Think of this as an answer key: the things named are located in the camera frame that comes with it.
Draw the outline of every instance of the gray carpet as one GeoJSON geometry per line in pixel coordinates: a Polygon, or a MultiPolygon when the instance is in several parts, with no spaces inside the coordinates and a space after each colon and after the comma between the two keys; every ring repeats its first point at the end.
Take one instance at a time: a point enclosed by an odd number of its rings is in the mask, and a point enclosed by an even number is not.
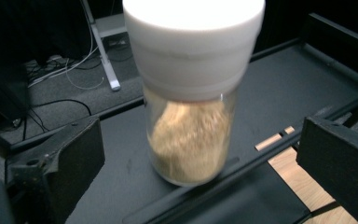
{"type": "MultiPolygon", "coordinates": [[[[22,122],[16,130],[2,131],[0,136],[13,145],[23,140],[24,130],[25,139],[32,139],[89,115],[87,108],[80,103],[63,101],[42,105],[45,103],[67,99],[77,100],[88,106],[91,114],[95,115],[141,97],[142,81],[131,57],[129,39],[124,37],[122,40],[122,48],[106,48],[121,85],[120,91],[110,89],[101,64],[90,70],[74,69],[67,75],[49,78],[29,88],[32,109],[28,111],[26,129],[24,129],[25,122],[22,122]]],[[[79,67],[90,68],[100,61],[99,57],[95,57],[79,67]]]]}

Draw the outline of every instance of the transparent glass container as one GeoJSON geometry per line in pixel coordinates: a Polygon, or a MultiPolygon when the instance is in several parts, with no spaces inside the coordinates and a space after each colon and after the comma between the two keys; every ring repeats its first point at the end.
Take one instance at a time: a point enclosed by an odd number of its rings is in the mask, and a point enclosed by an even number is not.
{"type": "Polygon", "coordinates": [[[144,85],[150,160],[167,181],[197,186],[216,177],[227,158],[236,91],[201,102],[177,102],[144,85]]]}

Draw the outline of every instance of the spice grinder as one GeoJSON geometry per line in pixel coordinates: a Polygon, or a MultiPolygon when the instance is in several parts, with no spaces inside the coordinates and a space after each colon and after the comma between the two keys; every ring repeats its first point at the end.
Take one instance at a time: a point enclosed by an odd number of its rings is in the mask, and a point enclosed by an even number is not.
{"type": "Polygon", "coordinates": [[[169,182],[197,186],[223,169],[236,89],[264,7],[264,0],[123,0],[150,160],[169,182]]]}

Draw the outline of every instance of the dark background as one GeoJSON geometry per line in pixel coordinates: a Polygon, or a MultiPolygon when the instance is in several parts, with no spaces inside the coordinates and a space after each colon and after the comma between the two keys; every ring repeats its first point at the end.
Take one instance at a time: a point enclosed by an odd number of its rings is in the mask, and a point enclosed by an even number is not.
{"type": "MultiPolygon", "coordinates": [[[[121,0],[90,0],[89,5],[95,18],[122,12],[121,0]]],[[[265,19],[255,52],[298,37],[311,12],[358,33],[358,0],[266,0],[265,19]]],[[[334,42],[319,42],[333,57],[339,59],[347,54],[339,60],[358,71],[358,62],[351,57],[350,49],[336,48],[334,42]]],[[[79,0],[0,0],[0,91],[12,85],[12,82],[6,83],[5,77],[18,83],[16,88],[5,92],[6,97],[1,100],[13,98],[13,94],[14,98],[21,98],[15,106],[9,107],[14,115],[26,113],[23,92],[17,96],[26,86],[26,74],[18,68],[20,64],[31,60],[44,64],[57,54],[79,59],[89,50],[89,27],[79,0]]],[[[12,119],[4,114],[0,117],[12,119]]]]}

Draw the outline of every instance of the black curtain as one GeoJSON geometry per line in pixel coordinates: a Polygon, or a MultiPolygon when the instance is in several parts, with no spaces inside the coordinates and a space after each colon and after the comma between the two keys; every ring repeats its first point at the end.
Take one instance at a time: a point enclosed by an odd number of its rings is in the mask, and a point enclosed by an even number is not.
{"type": "Polygon", "coordinates": [[[0,0],[0,53],[11,60],[79,59],[90,41],[80,0],[0,0]]]}

